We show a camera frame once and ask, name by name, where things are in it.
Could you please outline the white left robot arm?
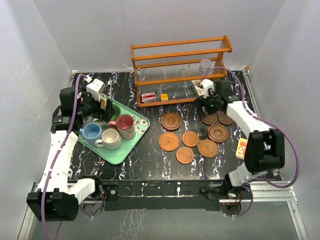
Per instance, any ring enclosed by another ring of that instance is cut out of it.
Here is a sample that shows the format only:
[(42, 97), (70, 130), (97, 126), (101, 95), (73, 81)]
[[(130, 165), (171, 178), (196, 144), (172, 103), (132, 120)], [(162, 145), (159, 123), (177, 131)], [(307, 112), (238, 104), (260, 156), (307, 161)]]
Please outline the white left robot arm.
[(86, 198), (99, 199), (103, 187), (99, 177), (87, 175), (68, 186), (68, 172), (74, 147), (82, 127), (92, 117), (110, 120), (115, 111), (107, 104), (111, 100), (101, 89), (85, 87), (63, 88), (59, 93), (60, 105), (52, 114), (50, 150), (46, 166), (37, 189), (28, 193), (26, 202), (40, 221), (73, 221), (79, 205)]

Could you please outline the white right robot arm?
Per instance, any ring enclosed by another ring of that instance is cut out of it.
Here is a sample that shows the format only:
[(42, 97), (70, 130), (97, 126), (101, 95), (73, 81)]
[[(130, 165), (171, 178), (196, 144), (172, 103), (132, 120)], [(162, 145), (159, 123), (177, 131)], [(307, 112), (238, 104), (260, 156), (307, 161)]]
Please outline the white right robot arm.
[(240, 127), (247, 137), (244, 163), (225, 177), (223, 194), (233, 199), (241, 192), (243, 184), (285, 165), (285, 138), (278, 129), (271, 128), (257, 119), (245, 101), (231, 91), (229, 80), (213, 82), (200, 80), (198, 86), (202, 95), (196, 100), (201, 117), (217, 111), (224, 112)]

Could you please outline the green floral mug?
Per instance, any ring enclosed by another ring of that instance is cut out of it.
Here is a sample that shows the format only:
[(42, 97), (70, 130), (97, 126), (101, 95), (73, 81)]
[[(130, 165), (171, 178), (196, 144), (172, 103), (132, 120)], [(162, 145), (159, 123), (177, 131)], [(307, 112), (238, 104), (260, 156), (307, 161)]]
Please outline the green floral mug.
[(116, 105), (116, 104), (113, 104), (112, 105), (112, 109), (113, 109), (113, 115), (111, 117), (111, 121), (114, 121), (116, 120), (122, 113), (121, 113), (121, 108)]

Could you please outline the maroon speckled mug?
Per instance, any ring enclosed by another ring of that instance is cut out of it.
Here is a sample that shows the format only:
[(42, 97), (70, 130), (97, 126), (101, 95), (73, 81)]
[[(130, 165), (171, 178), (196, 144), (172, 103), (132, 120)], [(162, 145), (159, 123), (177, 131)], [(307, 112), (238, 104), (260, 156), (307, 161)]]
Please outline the maroon speckled mug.
[(117, 119), (110, 120), (108, 122), (108, 127), (118, 131), (125, 140), (130, 140), (136, 135), (134, 119), (128, 114), (122, 114)]

